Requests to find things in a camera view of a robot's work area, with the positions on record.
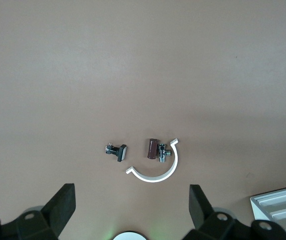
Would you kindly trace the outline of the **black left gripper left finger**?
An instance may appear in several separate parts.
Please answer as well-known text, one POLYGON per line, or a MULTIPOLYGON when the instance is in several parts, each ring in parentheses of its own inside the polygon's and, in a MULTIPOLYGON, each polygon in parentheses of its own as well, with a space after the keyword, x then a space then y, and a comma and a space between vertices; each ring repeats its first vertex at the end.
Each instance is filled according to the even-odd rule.
POLYGON ((66 183, 41 210, 31 210, 18 217, 18 239, 57 240, 75 209, 75 185, 66 183))

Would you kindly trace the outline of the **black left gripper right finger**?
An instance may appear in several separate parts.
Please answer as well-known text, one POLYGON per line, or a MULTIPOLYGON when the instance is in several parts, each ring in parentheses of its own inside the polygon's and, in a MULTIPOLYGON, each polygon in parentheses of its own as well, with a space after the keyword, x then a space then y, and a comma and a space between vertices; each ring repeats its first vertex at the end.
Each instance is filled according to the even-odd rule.
POLYGON ((213 208, 198 184, 189 187, 189 213, 194 224, 185 240, 249 240, 251 228, 225 209, 213 208))

